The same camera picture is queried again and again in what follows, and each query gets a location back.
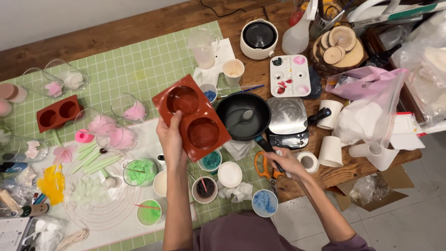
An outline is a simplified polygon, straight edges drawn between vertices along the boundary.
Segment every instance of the frying pan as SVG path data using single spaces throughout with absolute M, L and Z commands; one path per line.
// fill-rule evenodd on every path
M 254 112 L 248 122 L 235 125 L 240 116 L 247 110 Z M 222 99 L 215 111 L 226 128 L 231 128 L 229 134 L 232 139 L 247 141 L 253 140 L 266 152 L 274 152 L 271 145 L 262 137 L 271 121 L 271 109 L 260 96 L 250 92 L 236 92 Z M 283 168 L 274 161 L 280 172 Z

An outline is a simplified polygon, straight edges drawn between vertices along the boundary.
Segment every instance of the person's left hand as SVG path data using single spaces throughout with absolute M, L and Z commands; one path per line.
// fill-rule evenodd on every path
M 177 111 L 170 120 L 170 127 L 160 118 L 157 126 L 157 134 L 163 147 L 164 159 L 168 168 L 185 167 L 187 154 L 183 150 L 179 125 L 181 111 Z

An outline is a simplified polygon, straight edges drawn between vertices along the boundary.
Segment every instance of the silicone mold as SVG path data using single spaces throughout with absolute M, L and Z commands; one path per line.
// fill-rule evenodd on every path
M 183 149 L 197 162 L 231 139 L 209 100 L 191 75 L 152 98 L 158 112 L 170 126 L 170 119 L 181 110 L 180 134 Z
M 74 121 L 76 115 L 82 110 L 78 96 L 73 95 L 37 111 L 39 132 L 62 128 L 67 121 Z

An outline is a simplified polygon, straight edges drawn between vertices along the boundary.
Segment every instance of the wooden table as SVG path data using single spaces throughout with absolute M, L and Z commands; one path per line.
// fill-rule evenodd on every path
M 281 50 L 282 35 L 289 28 L 288 18 L 293 11 L 293 2 L 287 1 L 278 3 L 266 7 L 267 15 L 279 31 L 279 42 L 275 49 L 275 56 L 285 55 Z M 232 44 L 235 57 L 240 59 L 245 64 L 245 73 L 242 77 L 241 85 L 252 84 L 264 84 L 265 87 L 253 90 L 252 92 L 268 99 L 272 97 L 270 92 L 270 80 L 269 80 L 269 61 L 265 60 L 253 60 L 246 57 L 240 49 L 240 33 L 244 25 L 252 20 L 263 18 L 266 19 L 261 9 L 253 10 L 247 13 L 241 13 L 233 15 L 219 20 L 220 29 L 224 38 L 229 38 Z M 324 92 L 317 100 L 305 100 L 305 107 L 307 115 L 315 114 L 319 110 L 319 104 L 321 100 L 330 99 L 340 102 L 345 102 L 345 99 L 335 96 L 331 93 Z M 309 128 L 310 142 L 304 151 L 310 151 L 315 156 L 319 156 L 320 147 L 322 144 L 322 138 L 331 135 L 331 130 L 321 129 L 316 126 Z M 357 179 L 363 176 L 367 176 L 376 173 L 378 170 L 370 164 L 366 158 L 353 158 L 348 154 L 348 147 L 342 149 L 343 164 L 342 168 L 327 167 L 321 165 L 318 172 L 312 174 L 321 188 L 325 189 L 331 186 L 338 185 L 353 179 Z M 420 150 L 414 151 L 400 151 L 395 160 L 391 164 L 391 167 L 399 166 L 401 164 L 414 161 L 421 158 Z M 305 195 L 303 190 L 292 179 L 281 176 L 278 179 L 278 187 L 285 188 L 285 191 L 279 190 L 280 202 L 289 201 L 297 197 Z
M 236 58 L 246 64 L 242 85 L 265 84 L 264 88 L 259 88 L 253 92 L 265 99 L 270 98 L 269 59 L 260 61 L 248 59 L 242 54 L 239 42 L 241 29 L 246 23 L 257 18 L 266 18 L 259 7 L 276 3 L 278 0 L 223 0 L 218 3 L 210 0 L 203 1 L 213 7 L 215 7 L 213 4 L 220 4 L 222 7 L 216 8 L 216 11 L 220 14 L 230 13 L 237 8 L 251 10 L 247 13 L 234 14 L 220 19 L 219 25 L 223 37 L 230 38 Z M 280 35 L 275 50 L 276 55 L 284 55 L 281 50 L 281 38 L 289 27 L 288 18 L 292 11 L 292 1 L 266 7 L 270 21 L 277 27 Z M 20 76 L 30 67 L 43 68 L 54 58 L 61 58 L 66 61 L 76 60 L 217 19 L 211 10 L 201 7 L 198 1 L 191 0 L 1 51 L 0 81 Z M 323 99 L 344 101 L 342 98 L 333 96 L 330 93 L 323 93 L 319 100 L 305 101 L 307 115 L 315 114 L 318 111 L 320 100 Z M 318 156 L 322 138 L 330 134 L 331 131 L 329 130 L 320 129 L 316 126 L 310 127 L 310 142 L 304 150 L 311 151 Z M 421 158 L 419 150 L 400 151 L 392 166 L 401 165 L 419 158 Z M 327 188 L 377 172 L 377 169 L 365 158 L 350 157 L 348 147 L 343 149 L 343 163 L 344 167 L 342 168 L 321 166 L 319 171 L 313 174 L 313 177 L 322 188 Z M 279 178 L 278 186 L 286 190 L 285 192 L 279 191 L 281 202 L 304 195 L 302 189 L 293 180 L 281 177 Z

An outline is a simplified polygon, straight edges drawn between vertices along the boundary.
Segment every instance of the glass pitcher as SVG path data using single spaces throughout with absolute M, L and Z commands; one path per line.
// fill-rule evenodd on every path
M 198 67 L 202 70 L 212 68 L 215 64 L 215 53 L 220 38 L 204 28 L 194 29 L 188 39 L 188 48 L 192 50 Z

